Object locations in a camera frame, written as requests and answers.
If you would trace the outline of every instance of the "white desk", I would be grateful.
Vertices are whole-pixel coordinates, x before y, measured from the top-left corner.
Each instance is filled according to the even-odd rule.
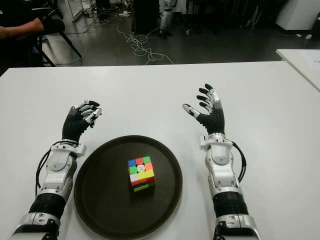
[[[320,92],[320,50],[278,49],[276,53]]]
[[[0,78],[0,239],[28,212],[38,162],[61,138],[70,106],[90,99],[103,114],[80,139],[87,151],[78,169],[120,136],[162,142],[180,163],[183,193],[176,214],[148,239],[211,240],[215,215],[199,150],[205,129],[182,108],[198,105],[205,83],[218,90],[227,137],[246,156],[241,186],[263,239],[320,239],[320,94],[283,61],[10,69]],[[71,196],[60,240],[100,239],[82,224]]]

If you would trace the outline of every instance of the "green sticker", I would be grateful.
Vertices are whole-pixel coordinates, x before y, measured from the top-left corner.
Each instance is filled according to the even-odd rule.
[[[136,166],[129,167],[130,174],[136,174],[138,172],[138,169]]]
[[[143,164],[148,164],[148,163],[151,163],[151,158],[149,156],[145,156],[143,158]]]

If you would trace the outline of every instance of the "white cable on floor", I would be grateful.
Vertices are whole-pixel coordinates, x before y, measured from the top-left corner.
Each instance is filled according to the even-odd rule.
[[[119,26],[119,24],[116,25],[116,29],[117,29],[118,33],[123,34],[123,36],[126,38],[126,42],[127,43],[134,43],[134,44],[130,45],[130,47],[134,50],[134,55],[135,56],[139,56],[139,57],[147,55],[148,61],[145,63],[145,65],[148,65],[149,62],[161,61],[165,57],[170,61],[171,64],[174,65],[174,62],[167,55],[165,55],[163,53],[152,52],[152,48],[144,48],[143,47],[143,44],[148,42],[149,35],[151,33],[155,32],[156,30],[158,30],[159,27],[157,27],[156,29],[152,30],[147,35],[137,35],[137,36],[129,36],[128,37],[128,36],[126,36],[126,34],[124,32],[119,30],[118,26]]]
[[[157,53],[157,52],[152,52],[152,48],[144,48],[143,44],[145,44],[146,42],[148,42],[149,40],[149,35],[153,32],[155,32],[156,30],[159,29],[159,27],[157,27],[156,29],[152,30],[151,32],[149,32],[147,35],[137,35],[137,36],[126,36],[126,34],[122,31],[119,30],[119,24],[122,23],[122,19],[119,18],[118,15],[114,14],[113,16],[116,17],[117,20],[119,20],[119,22],[117,22],[116,24],[110,23],[108,20],[105,20],[104,22],[99,22],[98,20],[93,21],[91,24],[88,25],[84,25],[82,26],[82,31],[83,32],[73,32],[73,33],[66,33],[66,34],[82,34],[82,39],[83,39],[83,43],[84,43],[84,54],[82,57],[70,61],[70,62],[66,62],[66,63],[60,63],[60,64],[56,64],[56,66],[67,66],[67,65],[71,65],[74,64],[75,62],[83,59],[86,55],[87,55],[87,45],[86,45],[86,40],[84,38],[84,34],[86,33],[92,33],[93,30],[98,26],[101,25],[116,25],[116,29],[118,31],[118,33],[122,34],[125,38],[126,38],[126,42],[127,43],[133,43],[130,45],[130,47],[134,50],[134,55],[138,56],[138,57],[142,57],[142,56],[146,56],[148,57],[148,61],[145,63],[145,65],[148,65],[149,62],[155,62],[155,61],[161,61],[165,58],[167,58],[171,64],[174,65],[174,62],[170,59],[170,57],[168,57],[167,55],[163,54],[163,53]]]

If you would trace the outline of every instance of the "black cable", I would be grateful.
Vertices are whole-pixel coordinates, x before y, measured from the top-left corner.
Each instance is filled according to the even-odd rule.
[[[41,185],[39,183],[40,172],[49,158],[52,146],[54,146],[56,144],[72,144],[72,145],[77,145],[77,146],[79,145],[79,143],[73,142],[73,141],[57,141],[51,145],[50,149],[41,158],[39,165],[38,165],[38,168],[36,169],[36,172],[35,172],[35,196],[37,196],[37,194],[38,194],[38,188],[39,189],[41,188]]]
[[[240,183],[246,173],[247,161],[246,161],[246,157],[245,157],[244,153],[241,151],[240,147],[238,147],[238,145],[234,141],[232,142],[232,145],[239,151],[239,153],[241,155],[241,171],[240,171],[240,174],[238,177],[239,183]]]

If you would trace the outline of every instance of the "person's arm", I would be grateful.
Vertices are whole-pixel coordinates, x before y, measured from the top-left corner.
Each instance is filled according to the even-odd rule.
[[[40,33],[44,30],[44,26],[39,18],[27,22],[21,26],[2,27],[0,26],[0,39],[8,37],[17,37],[21,35]]]

